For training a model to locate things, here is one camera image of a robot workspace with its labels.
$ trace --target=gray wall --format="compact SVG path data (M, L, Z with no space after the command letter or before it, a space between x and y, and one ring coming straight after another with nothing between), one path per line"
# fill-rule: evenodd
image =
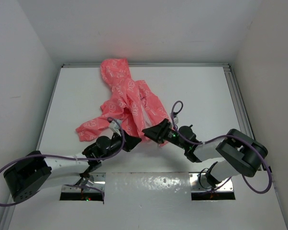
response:
M261 0L18 0L59 63L233 62Z
M288 222L288 0L263 1L234 69Z
M35 150L58 70L18 2L0 1L0 167Z

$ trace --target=crumpled cloth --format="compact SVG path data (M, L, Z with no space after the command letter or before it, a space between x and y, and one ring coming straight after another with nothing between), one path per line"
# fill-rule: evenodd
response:
M96 139L108 128L109 116L122 120L122 128L131 136L141 137L142 130L168 119L160 99L151 92L144 80L131 78L127 59L107 59L100 66L102 79L109 85L112 96L100 106L102 114L76 129L80 141Z

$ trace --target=patterned fabric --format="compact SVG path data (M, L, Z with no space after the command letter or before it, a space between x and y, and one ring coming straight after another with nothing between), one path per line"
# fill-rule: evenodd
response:
M132 136L144 137L142 130L168 119L160 99L144 80L131 78L127 59L107 59L100 66L102 79L110 86L112 97L101 105L102 115L76 129L80 141L96 139L108 128L107 117L122 120L123 129Z

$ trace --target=red cloth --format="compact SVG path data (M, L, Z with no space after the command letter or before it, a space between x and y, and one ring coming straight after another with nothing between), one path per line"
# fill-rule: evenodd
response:
M144 80L131 78L127 59L107 59L100 66L102 79L110 86L112 96L101 105L102 115L76 129L80 141L96 139L109 126L107 117L122 120L123 129L131 136L144 137L142 130L168 119L160 99Z

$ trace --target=worn white surface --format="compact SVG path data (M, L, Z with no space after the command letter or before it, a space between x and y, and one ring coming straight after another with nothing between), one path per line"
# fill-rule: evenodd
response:
M265 172L250 180L257 189ZM192 201L188 173L108 173L105 204L59 201L61 187L42 190L16 207L9 230L285 230L272 188L258 195L240 176L236 200Z
M35 150L58 71L18 2L0 1L0 168Z
M18 0L60 64L233 62L261 0Z
M132 67L135 80L146 80L169 112L177 100L184 109L179 124L193 124L199 140L208 140L239 128L226 78L221 67ZM101 115L100 105L111 91L103 83L99 68L61 69L39 150L72 155L92 142L80 142L75 129ZM103 134L111 137L110 130ZM168 144L140 143L132 152L122 151L106 160L96 172L200 172L216 160L191 163L184 151Z
M288 0L263 1L234 69L288 223Z

